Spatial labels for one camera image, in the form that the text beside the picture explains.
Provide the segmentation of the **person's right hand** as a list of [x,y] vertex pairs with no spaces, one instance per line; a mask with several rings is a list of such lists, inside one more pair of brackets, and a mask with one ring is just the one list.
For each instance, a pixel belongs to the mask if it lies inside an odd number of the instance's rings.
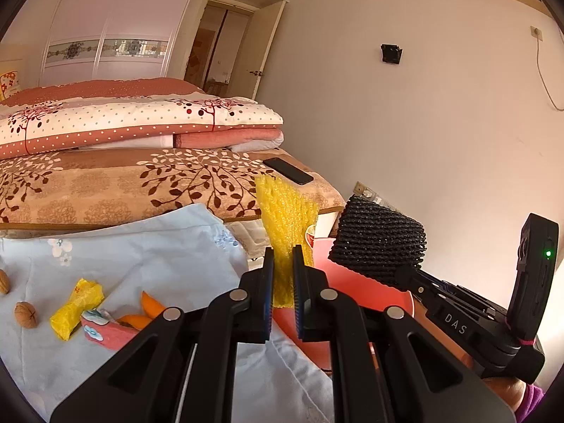
[[527,384],[517,378],[487,377],[484,383],[513,411],[517,411],[526,393]]

